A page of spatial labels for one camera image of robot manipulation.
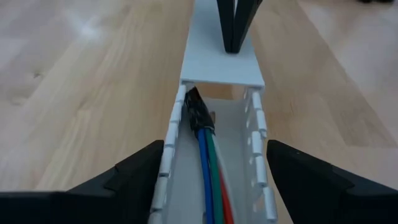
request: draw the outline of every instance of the black cable end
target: black cable end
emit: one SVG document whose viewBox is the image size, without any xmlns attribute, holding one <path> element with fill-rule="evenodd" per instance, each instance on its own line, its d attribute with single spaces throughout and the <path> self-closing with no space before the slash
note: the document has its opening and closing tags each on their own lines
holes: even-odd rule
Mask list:
<svg viewBox="0 0 398 224">
<path fill-rule="evenodd" d="M 195 137 L 198 138 L 198 131 L 202 128 L 208 128 L 213 133 L 213 120 L 196 87 L 185 94 L 184 103 L 188 110 L 190 127 Z"/>
</svg>

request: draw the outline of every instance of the black plastic part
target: black plastic part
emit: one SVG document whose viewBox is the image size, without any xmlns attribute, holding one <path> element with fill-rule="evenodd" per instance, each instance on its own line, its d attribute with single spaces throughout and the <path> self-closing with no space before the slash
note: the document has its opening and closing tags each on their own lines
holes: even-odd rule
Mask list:
<svg viewBox="0 0 398 224">
<path fill-rule="evenodd" d="M 147 223 L 164 142 L 68 192 L 0 194 L 0 223 Z"/>
<path fill-rule="evenodd" d="M 375 1 L 375 2 L 379 2 L 379 3 L 385 3 L 385 4 L 390 4 L 390 3 L 394 2 L 394 0 L 358 0 L 358 1 L 360 1 L 362 3 L 371 3 L 373 1 Z"/>
<path fill-rule="evenodd" d="M 198 137 L 198 131 L 208 128 L 214 132 L 214 123 L 211 119 L 205 102 L 202 100 L 196 87 L 185 94 L 184 103 L 188 110 L 189 124 L 191 130 Z"/>
<path fill-rule="evenodd" d="M 262 0 L 240 0 L 235 11 L 234 0 L 217 0 L 226 52 L 239 53 L 261 2 Z"/>
<path fill-rule="evenodd" d="M 295 224 L 398 223 L 398 191 L 270 140 L 267 160 Z"/>
<path fill-rule="evenodd" d="M 240 0 L 236 6 L 234 20 L 234 35 L 232 39 L 231 53 L 239 53 L 250 24 L 256 15 L 262 0 Z"/>
<path fill-rule="evenodd" d="M 232 52 L 235 2 L 234 0 L 217 0 L 217 5 L 221 31 L 223 33 L 224 48 L 226 52 Z"/>
</svg>

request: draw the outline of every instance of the wooden floor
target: wooden floor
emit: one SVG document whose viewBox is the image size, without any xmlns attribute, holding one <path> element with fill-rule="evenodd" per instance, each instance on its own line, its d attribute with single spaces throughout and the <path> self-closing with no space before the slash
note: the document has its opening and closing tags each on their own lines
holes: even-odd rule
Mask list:
<svg viewBox="0 0 398 224">
<path fill-rule="evenodd" d="M 0 189 L 69 189 L 163 139 L 192 6 L 0 0 Z M 398 5 L 266 0 L 251 34 L 269 137 L 398 189 Z"/>
</svg>

